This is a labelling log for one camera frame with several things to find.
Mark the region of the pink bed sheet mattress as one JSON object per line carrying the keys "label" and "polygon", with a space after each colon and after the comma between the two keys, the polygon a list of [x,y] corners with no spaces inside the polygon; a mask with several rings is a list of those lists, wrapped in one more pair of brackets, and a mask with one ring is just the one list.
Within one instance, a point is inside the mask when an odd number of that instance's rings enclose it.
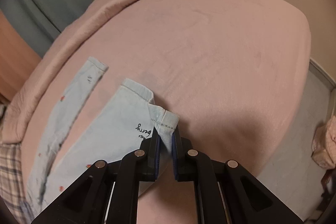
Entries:
{"label": "pink bed sheet mattress", "polygon": [[[111,18],[67,60],[41,97],[22,144],[27,182],[52,109],[84,63],[108,69],[75,120],[55,169],[125,79],[179,117],[177,128],[218,161],[258,174],[298,109],[309,66],[306,16],[283,0],[139,0]],[[171,154],[140,187],[139,223],[195,223],[193,186],[173,178]]]}

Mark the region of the plaid checkered pillow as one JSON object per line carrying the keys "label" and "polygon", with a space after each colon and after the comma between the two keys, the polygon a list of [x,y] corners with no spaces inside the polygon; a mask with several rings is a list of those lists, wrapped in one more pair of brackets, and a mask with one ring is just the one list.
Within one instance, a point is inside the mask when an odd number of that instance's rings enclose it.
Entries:
{"label": "plaid checkered pillow", "polygon": [[19,223],[31,223],[21,167],[21,145],[1,144],[1,197]]}

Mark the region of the pink rolled duvet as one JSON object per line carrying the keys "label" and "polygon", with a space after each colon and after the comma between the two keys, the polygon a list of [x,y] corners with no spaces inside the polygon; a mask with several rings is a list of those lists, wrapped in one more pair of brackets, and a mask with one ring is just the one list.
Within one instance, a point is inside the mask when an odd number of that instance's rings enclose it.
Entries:
{"label": "pink rolled duvet", "polygon": [[22,141],[41,97],[67,60],[106,22],[136,1],[139,0],[94,0],[84,14],[57,37],[9,104],[1,125],[2,143]]}

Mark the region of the light blue denim pants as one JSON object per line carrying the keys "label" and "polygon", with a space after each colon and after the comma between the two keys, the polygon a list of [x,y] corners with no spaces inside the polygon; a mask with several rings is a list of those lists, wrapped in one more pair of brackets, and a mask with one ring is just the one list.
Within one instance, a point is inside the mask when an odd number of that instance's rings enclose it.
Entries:
{"label": "light blue denim pants", "polygon": [[52,109],[27,182],[27,205],[37,216],[97,160],[113,162],[138,149],[157,132],[161,138],[159,171],[171,154],[179,117],[154,103],[153,92],[125,79],[55,169],[52,165],[87,99],[108,67],[90,57]]}

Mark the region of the pink bag on floor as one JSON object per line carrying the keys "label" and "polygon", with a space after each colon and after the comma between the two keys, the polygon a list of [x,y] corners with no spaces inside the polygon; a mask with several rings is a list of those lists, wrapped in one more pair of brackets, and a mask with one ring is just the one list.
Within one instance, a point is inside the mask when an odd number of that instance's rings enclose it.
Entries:
{"label": "pink bag on floor", "polygon": [[335,115],[316,129],[312,141],[313,161],[321,168],[335,168]]}

